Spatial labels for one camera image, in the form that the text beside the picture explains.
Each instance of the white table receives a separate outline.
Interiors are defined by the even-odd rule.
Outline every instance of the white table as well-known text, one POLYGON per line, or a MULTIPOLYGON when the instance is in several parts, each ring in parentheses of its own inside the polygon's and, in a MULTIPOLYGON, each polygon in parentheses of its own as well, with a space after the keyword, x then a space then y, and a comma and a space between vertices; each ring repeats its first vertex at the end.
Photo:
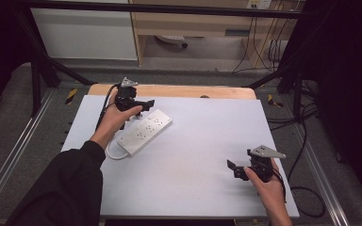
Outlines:
MULTIPOLYGON (((105 96, 84 96, 62 151, 80 148, 94 132, 105 96)), ((275 149, 257 100, 180 97, 155 99, 173 124, 132 158, 102 165, 101 216, 107 218, 250 218, 266 212, 251 182, 235 179, 229 159, 248 166, 247 149, 275 149)), ((131 120, 124 131, 138 120, 131 120)), ((121 153, 112 142, 114 154, 121 153)), ((286 175, 276 159, 280 172, 286 175)), ((288 182, 287 210, 299 216, 288 182)))

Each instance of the metal rail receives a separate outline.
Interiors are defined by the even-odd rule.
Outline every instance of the metal rail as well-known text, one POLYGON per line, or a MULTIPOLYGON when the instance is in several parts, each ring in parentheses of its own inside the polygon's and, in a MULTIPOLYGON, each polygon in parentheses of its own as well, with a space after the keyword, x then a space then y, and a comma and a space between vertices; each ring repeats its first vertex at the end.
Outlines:
MULTIPOLYGON (((281 96, 284 106, 288 114, 293 118, 292 112, 292 103, 289 98, 286 98, 284 95, 281 96)), ((300 141, 303 143, 304 140, 304 128, 301 124, 295 123, 295 129, 299 136, 300 141)), ((311 147, 309 139, 307 139, 304 146, 304 156, 307 160, 307 164, 313 172, 313 177, 316 181, 317 186, 319 187, 320 193, 324 202, 328 208, 328 212, 334 221, 334 224, 337 226, 348 226, 349 221, 346 218, 345 212, 343 211, 340 203, 337 199, 337 195, 334 192, 330 182, 328 181, 327 175, 322 169, 321 163, 317 158, 313 148, 311 147)))
POLYGON ((4 188, 6 182, 8 181, 9 176, 13 172, 14 167, 16 166, 17 162, 19 161, 20 157, 22 156, 25 147, 28 144, 28 141, 31 139, 35 129, 37 128, 38 124, 40 123, 43 114, 45 113, 47 107, 50 104, 51 98, 53 93, 56 92, 55 89, 50 89, 42 99, 42 105, 40 111, 37 115, 31 118, 25 127, 24 131, 20 135, 19 139, 17 140, 16 144, 14 145, 13 149, 11 150, 7 160, 5 161, 4 165, 0 169, 0 193, 4 188))

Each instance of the gray carpet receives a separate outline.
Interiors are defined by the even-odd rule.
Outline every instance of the gray carpet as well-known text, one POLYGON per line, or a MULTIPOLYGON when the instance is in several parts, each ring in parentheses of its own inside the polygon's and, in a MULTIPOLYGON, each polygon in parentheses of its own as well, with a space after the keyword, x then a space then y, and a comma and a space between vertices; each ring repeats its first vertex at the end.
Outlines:
MULTIPOLYGON (((128 77, 142 84, 175 84, 175 85, 203 85, 203 86, 230 86, 239 87, 248 85, 263 74, 231 74, 231 73, 202 73, 202 72, 167 72, 145 70, 84 70, 77 69, 81 75, 101 83, 118 82, 123 77, 128 77)), ((73 83, 66 75, 61 76, 67 82, 73 83)), ((281 100, 273 89, 277 80, 271 81, 265 88, 256 91, 257 98, 262 101, 265 114, 268 118, 289 118, 284 107, 268 105, 268 93, 281 100)), ((25 128, 31 113, 29 69, 19 68, 12 76, 0 103, 0 167, 6 156, 15 144, 17 138, 25 128)), ((65 105, 65 100, 71 86, 56 89, 54 98, 49 105, 41 123, 30 139, 17 166, 12 172, 6 186, 0 195, 0 219, 7 218, 18 201, 23 197, 30 186, 35 182, 49 161, 61 149, 60 142, 66 138, 65 131, 71 127, 81 98, 88 92, 88 87, 78 89, 73 102, 65 105)), ((321 125, 321 119, 311 118, 307 121, 307 133, 316 156, 321 161, 327 173, 337 198, 352 225, 362 225, 362 187, 354 177, 348 165, 340 164, 332 143, 321 125)), ((287 126, 272 132, 275 145, 279 152, 285 153, 288 158, 283 160, 283 166, 288 172, 301 143, 297 138, 293 126, 287 126)), ((299 161, 290 183, 293 186, 307 186, 318 191, 313 180, 310 168, 304 156, 299 161)), ((295 200, 298 205, 310 213, 319 213, 320 203, 311 194, 296 192, 295 200)), ((311 218, 302 215, 293 220, 296 225, 333 225, 328 212, 321 218, 311 218)), ((238 220, 238 225, 251 225, 253 219, 238 220)))

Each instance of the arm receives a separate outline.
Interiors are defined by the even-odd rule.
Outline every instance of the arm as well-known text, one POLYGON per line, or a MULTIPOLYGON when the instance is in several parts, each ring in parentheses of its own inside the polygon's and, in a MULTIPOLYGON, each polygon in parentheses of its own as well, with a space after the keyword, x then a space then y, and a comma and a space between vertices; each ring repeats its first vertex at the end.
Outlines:
POLYGON ((107 112, 102 118, 102 122, 99 125, 96 132, 92 135, 90 140, 98 143, 103 149, 105 149, 108 143, 113 139, 114 134, 119 131, 122 125, 130 117, 137 115, 142 111, 142 106, 138 105, 126 111, 120 111, 114 105, 116 93, 113 93, 108 102, 107 112))
MULTIPOLYGON (((271 159, 272 166, 278 170, 278 166, 271 159)), ((275 176, 272 176, 269 182, 264 183, 257 177, 254 171, 244 168, 246 175, 253 182, 257 189, 258 195, 266 208, 267 216, 274 226, 289 226, 292 221, 289 218, 287 208, 285 207, 284 195, 281 183, 275 176)))
MULTIPOLYGON (((114 103, 114 96, 109 104, 114 103)), ((10 225, 98 225, 105 148, 140 106, 120 112, 111 105, 101 125, 80 150, 59 153, 8 218, 10 225)))

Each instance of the electrical outlet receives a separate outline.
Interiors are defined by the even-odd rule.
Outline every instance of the electrical outlet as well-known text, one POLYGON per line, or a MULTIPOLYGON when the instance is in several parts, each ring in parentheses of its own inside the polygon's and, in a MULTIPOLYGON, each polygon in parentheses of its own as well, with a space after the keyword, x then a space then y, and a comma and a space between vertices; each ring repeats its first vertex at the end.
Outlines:
POLYGON ((260 4, 260 0, 249 0, 246 8, 257 9, 260 4))
POLYGON ((270 3, 272 0, 260 0, 260 3, 258 4, 258 9, 269 9, 270 3))
POLYGON ((246 8, 269 9, 272 0, 249 0, 246 8))
POLYGON ((173 120, 159 109, 128 129, 117 143, 132 157, 167 128, 173 120))

